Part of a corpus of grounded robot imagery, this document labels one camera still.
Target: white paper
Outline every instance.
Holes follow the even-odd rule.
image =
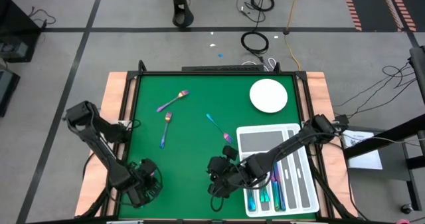
[[[344,135],[344,144],[347,148],[354,146],[361,140],[373,137],[371,132],[355,132],[350,130],[345,130]],[[348,160],[349,168],[362,168],[362,169],[380,169],[382,170],[381,159],[379,158],[378,150],[371,151],[367,154],[357,156],[355,158],[350,158]]]

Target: gray floor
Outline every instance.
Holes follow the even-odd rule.
[[[57,18],[51,27],[85,27],[94,0],[14,0],[25,12],[31,6],[46,9]],[[236,11],[236,0],[191,0],[195,14],[193,27],[250,27]],[[292,0],[276,0],[261,27],[282,27],[288,19]],[[172,27],[171,0],[102,0],[95,27]],[[344,0],[299,0],[294,27],[353,27]],[[66,107],[83,100],[100,106],[108,73],[135,70],[142,59],[148,70],[180,70],[182,66],[241,64],[253,60],[240,45],[239,32],[191,33],[91,33]],[[273,57],[282,70],[295,70],[281,33],[264,33],[270,40],[265,58]],[[416,33],[425,45],[425,33]],[[33,61],[10,64],[21,76],[6,117],[0,119],[0,222],[16,222],[35,166],[82,33],[45,33],[40,38]],[[385,65],[402,67],[409,57],[410,41],[405,33],[292,33],[288,37],[304,70],[324,72],[333,104],[340,104],[384,78]],[[260,46],[257,39],[248,45]],[[365,108],[391,99],[400,89],[393,80]],[[353,113],[371,93],[360,96],[339,113]],[[390,128],[423,114],[425,107],[416,84],[409,86],[390,104],[354,116],[356,126]],[[412,156],[418,153],[409,149]],[[37,189],[28,222],[72,218],[80,186],[82,166],[88,148],[63,123],[52,146]],[[425,171],[418,170],[418,186],[425,184]],[[359,209],[379,221],[414,219],[425,213],[403,215],[400,205],[408,203],[405,183],[374,178],[351,171],[352,187]],[[425,204],[424,190],[420,198]]]

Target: green table surface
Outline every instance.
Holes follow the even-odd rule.
[[[250,87],[263,78],[280,82],[288,93],[285,108],[275,114],[257,110],[251,103]],[[190,95],[177,100],[162,112],[156,109],[182,90]],[[210,208],[211,183],[206,173],[209,160],[221,156],[225,145],[221,132],[207,119],[209,113],[234,139],[242,126],[300,123],[295,88],[291,76],[143,76],[135,108],[141,126],[133,131],[128,161],[153,160],[163,176],[161,193],[145,207],[121,205],[120,218],[158,219],[247,219],[242,189],[224,200],[221,211]],[[165,114],[173,116],[165,148],[159,148]],[[122,201],[129,202],[123,195]],[[214,199],[217,208],[220,199]],[[314,219],[313,213],[284,215],[273,219]]]

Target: iridescent fork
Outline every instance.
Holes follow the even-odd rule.
[[[162,135],[162,140],[161,140],[161,145],[160,145],[160,148],[161,148],[161,149],[165,147],[165,135],[167,134],[168,123],[170,123],[171,115],[172,115],[172,114],[173,114],[173,113],[168,112],[168,113],[165,115],[165,129],[164,129],[164,135]]]
[[[230,137],[230,135],[228,135],[227,133],[225,133],[223,130],[221,130],[220,127],[218,127],[217,123],[213,120],[213,118],[211,118],[210,114],[207,114],[207,118],[218,128],[218,130],[220,130],[223,133],[223,138],[230,144],[233,143],[233,138]]]
[[[172,102],[174,102],[174,101],[178,100],[179,98],[182,98],[182,97],[184,97],[184,96],[186,96],[186,95],[188,95],[188,94],[189,94],[189,91],[188,91],[188,90],[183,90],[183,91],[181,91],[181,92],[179,93],[179,95],[177,95],[177,97],[175,97],[175,98],[174,98],[174,99],[172,99],[170,102],[168,102],[168,103],[166,103],[166,104],[162,105],[161,107],[159,107],[159,108],[157,109],[157,112],[162,111],[165,107],[167,107],[168,105],[170,105]]]

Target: white plate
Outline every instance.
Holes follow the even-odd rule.
[[[265,78],[251,86],[250,99],[260,111],[275,113],[285,107],[288,93],[278,81]]]

